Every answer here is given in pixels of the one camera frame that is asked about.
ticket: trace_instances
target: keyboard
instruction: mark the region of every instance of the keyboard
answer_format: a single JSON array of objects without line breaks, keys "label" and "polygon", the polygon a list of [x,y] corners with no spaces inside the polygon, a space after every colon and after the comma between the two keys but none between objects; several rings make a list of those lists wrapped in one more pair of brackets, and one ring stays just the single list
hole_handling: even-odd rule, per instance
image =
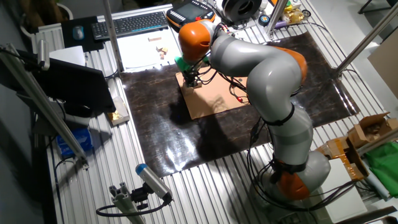
[{"label": "keyboard", "polygon": [[[113,20],[117,37],[142,34],[153,30],[168,28],[168,23],[163,12],[153,12],[138,16],[131,16]],[[91,25],[95,40],[109,39],[105,22]]]}]

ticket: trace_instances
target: dark mat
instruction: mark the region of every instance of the dark mat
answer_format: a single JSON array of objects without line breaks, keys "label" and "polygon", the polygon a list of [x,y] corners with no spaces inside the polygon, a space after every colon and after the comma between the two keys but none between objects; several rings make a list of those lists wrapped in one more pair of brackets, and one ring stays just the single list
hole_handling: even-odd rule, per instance
[{"label": "dark mat", "polygon": [[[359,112],[344,86],[330,78],[332,69],[308,33],[269,45],[295,50],[307,59],[307,79],[292,102],[305,108],[314,127]],[[176,65],[169,65],[121,75],[145,162],[160,177],[247,149],[249,132],[259,119],[248,105],[191,120],[177,72]],[[263,130],[256,146],[267,142]]]},{"label": "dark mat", "polygon": [[[91,24],[97,22],[96,16],[86,17],[82,19],[72,19],[61,23],[63,44],[65,48],[82,46],[83,52],[91,52],[93,50],[104,49],[104,43],[102,41],[94,40],[93,31],[91,30]],[[82,26],[85,38],[83,40],[75,40],[73,38],[73,28],[75,26]]]}]

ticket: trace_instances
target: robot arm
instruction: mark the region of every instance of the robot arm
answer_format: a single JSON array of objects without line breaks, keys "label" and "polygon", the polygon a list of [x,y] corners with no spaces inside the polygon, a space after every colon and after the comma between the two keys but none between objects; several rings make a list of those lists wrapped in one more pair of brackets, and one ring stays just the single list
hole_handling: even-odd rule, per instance
[{"label": "robot arm", "polygon": [[252,44],[220,32],[210,21],[183,26],[179,41],[183,59],[195,65],[211,49],[211,66],[229,77],[247,77],[251,104],[264,121],[274,142],[275,170],[270,192],[287,200],[307,198],[327,178],[330,165],[319,152],[310,152],[312,122],[290,102],[290,95],[305,80],[307,64],[288,49]]}]

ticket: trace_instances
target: small box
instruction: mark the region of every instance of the small box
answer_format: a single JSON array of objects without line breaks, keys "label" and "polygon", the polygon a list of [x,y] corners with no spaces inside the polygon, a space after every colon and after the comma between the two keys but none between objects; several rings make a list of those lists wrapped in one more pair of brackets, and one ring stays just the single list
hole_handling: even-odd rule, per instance
[{"label": "small box", "polygon": [[156,45],[156,51],[161,52],[162,49],[163,49],[162,45],[160,45],[160,44]]},{"label": "small box", "polygon": [[167,52],[169,51],[169,49],[167,47],[162,48],[161,50],[165,55],[167,55]]},{"label": "small box", "polygon": [[316,151],[329,159],[340,158],[352,180],[362,180],[369,175],[362,159],[351,145],[347,136],[327,141]]},{"label": "small box", "polygon": [[359,149],[389,131],[398,128],[398,121],[395,118],[384,119],[387,114],[389,114],[389,112],[367,116],[358,124],[354,124],[354,127],[348,131],[348,138],[355,149]]}]

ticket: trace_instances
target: metal slotted table surface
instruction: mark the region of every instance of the metal slotted table surface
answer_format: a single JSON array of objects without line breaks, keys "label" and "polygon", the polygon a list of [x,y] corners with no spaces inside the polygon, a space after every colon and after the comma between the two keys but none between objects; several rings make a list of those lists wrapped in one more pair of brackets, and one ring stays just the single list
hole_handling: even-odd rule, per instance
[{"label": "metal slotted table surface", "polygon": [[[310,2],[302,1],[302,9],[312,12],[308,20],[325,26],[316,14]],[[166,11],[171,5],[140,9],[136,11],[114,14],[114,18],[133,16],[155,11]],[[238,37],[245,41],[263,44],[269,40],[264,29],[251,21],[244,30],[237,30]],[[345,58],[332,36],[325,30],[311,25],[294,26],[288,30],[277,31],[276,39],[311,33],[319,48],[332,67]],[[177,42],[177,33],[172,29],[164,32]],[[41,27],[32,39],[34,46],[45,39],[50,44],[50,51],[63,49],[62,30],[60,24]],[[105,43],[103,50],[86,53],[87,66],[102,70],[104,76],[111,75],[116,70],[110,42]],[[344,72],[342,82],[353,97],[361,112],[314,129],[311,150],[321,146],[325,141],[343,136],[364,116],[384,112],[368,85],[361,77],[352,72]],[[109,88],[113,97],[119,95],[127,102],[123,84],[119,78],[110,79]],[[142,186],[142,180],[135,173],[138,164],[144,163],[144,157],[137,138],[134,121],[111,127],[105,114],[91,119],[90,129],[98,130],[93,134],[96,150],[87,152],[89,169],[75,167],[71,162],[63,163],[56,172],[55,164],[62,158],[57,150],[52,150],[55,143],[47,149],[50,166],[50,176],[53,187],[53,199],[58,223],[129,223],[127,218],[105,218],[96,215],[95,210],[105,205],[111,205],[111,195],[108,187],[118,186],[120,182],[127,183],[130,190]],[[250,180],[246,172],[247,151],[217,159],[198,167],[183,170],[166,176],[163,179],[173,192],[174,202],[162,210],[144,215],[146,223],[268,223],[264,214],[256,212],[254,204],[243,204],[248,199]],[[271,158],[272,150],[268,144],[254,148],[252,151],[254,165],[259,170]],[[149,208],[158,207],[162,202],[150,195]]]}]

